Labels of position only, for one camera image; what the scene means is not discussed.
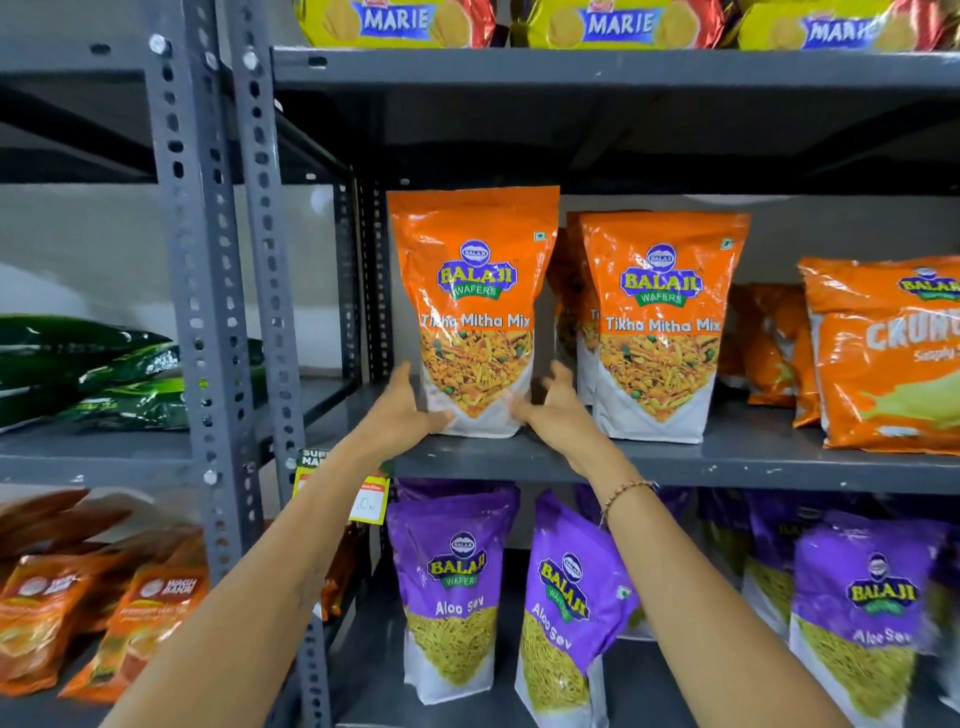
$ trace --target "finger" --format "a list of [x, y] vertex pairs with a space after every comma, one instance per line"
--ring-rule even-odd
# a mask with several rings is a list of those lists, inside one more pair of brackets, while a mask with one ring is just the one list
[[567, 369], [563, 364], [554, 359], [550, 362], [550, 371], [553, 372], [553, 378], [563, 384], [573, 386], [573, 372]]
[[403, 386], [410, 383], [410, 362], [404, 361], [390, 373], [390, 383], [388, 387]]
[[424, 418], [427, 426], [426, 431], [431, 434], [443, 432], [446, 426], [453, 422], [453, 412], [448, 409], [442, 412], [426, 412], [424, 414], [426, 415]]
[[524, 397], [518, 397], [513, 392], [506, 392], [504, 399], [507, 401], [507, 407], [515, 420], [532, 425], [531, 419], [536, 417], [537, 407]]

